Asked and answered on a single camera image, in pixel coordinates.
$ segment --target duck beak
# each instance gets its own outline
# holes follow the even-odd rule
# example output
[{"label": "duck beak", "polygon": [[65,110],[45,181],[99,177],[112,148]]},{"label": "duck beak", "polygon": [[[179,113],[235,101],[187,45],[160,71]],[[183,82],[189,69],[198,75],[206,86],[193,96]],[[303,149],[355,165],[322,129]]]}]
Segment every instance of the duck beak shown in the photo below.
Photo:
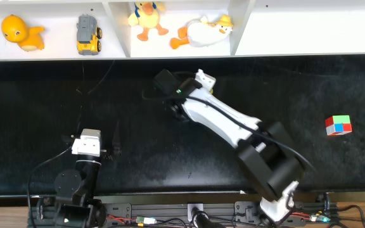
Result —
[{"label": "duck beak", "polygon": [[146,3],[143,5],[143,12],[146,13],[147,15],[152,15],[153,14],[153,3]]}]

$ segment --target toy wheel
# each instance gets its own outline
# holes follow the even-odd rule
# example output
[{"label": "toy wheel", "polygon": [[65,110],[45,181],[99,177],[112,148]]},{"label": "toy wheel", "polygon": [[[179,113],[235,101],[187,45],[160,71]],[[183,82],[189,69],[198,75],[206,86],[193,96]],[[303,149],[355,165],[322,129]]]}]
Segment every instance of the toy wheel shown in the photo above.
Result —
[{"label": "toy wheel", "polygon": [[98,37],[99,39],[102,38],[102,29],[101,28],[96,28],[96,37]]},{"label": "toy wheel", "polygon": [[97,43],[96,43],[96,49],[98,50],[98,52],[101,51],[101,42],[100,41],[97,41]]}]

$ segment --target toy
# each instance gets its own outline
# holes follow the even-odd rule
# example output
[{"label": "toy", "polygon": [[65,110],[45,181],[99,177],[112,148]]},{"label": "toy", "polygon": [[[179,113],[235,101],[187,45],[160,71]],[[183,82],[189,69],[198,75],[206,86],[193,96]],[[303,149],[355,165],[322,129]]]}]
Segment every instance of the toy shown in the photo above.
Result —
[{"label": "toy", "polygon": [[1,30],[7,41],[17,43],[24,51],[44,49],[44,43],[39,34],[44,31],[44,27],[29,28],[19,16],[10,15],[3,20]]},{"label": "toy", "polygon": [[332,116],[324,121],[328,136],[344,135],[352,132],[352,124],[348,115]]},{"label": "toy", "polygon": [[82,55],[95,55],[101,51],[102,30],[93,16],[81,15],[77,23],[77,49]]},{"label": "toy", "polygon": [[203,16],[201,20],[192,20],[187,26],[180,28],[178,30],[180,39],[172,38],[170,46],[172,49],[185,44],[191,44],[193,47],[209,46],[227,38],[232,28],[230,16],[222,15],[216,23],[209,23],[208,18]]},{"label": "toy", "polygon": [[160,15],[157,10],[165,11],[163,3],[159,2],[135,2],[135,11],[129,16],[127,20],[130,26],[139,24],[143,28],[143,32],[138,35],[138,39],[141,41],[147,41],[149,39],[149,30],[156,28],[159,35],[165,35],[169,33],[169,30],[163,28],[160,24]]}]

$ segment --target red square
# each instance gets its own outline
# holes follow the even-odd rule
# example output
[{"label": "red square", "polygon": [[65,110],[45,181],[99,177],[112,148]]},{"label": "red square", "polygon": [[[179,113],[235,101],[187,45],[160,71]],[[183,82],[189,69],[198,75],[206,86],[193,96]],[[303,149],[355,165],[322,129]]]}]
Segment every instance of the red square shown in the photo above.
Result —
[{"label": "red square", "polygon": [[352,131],[351,123],[343,123],[343,131]]},{"label": "red square", "polygon": [[333,117],[329,117],[324,121],[324,124],[326,127],[329,127],[330,125],[333,125]]}]

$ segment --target blue square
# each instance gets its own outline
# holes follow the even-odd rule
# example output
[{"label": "blue square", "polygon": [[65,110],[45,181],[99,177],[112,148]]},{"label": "blue square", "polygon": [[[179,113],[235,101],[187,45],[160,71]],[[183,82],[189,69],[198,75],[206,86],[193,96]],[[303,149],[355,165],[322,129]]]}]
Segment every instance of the blue square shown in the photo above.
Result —
[{"label": "blue square", "polygon": [[335,123],[335,132],[343,132],[343,124]]}]

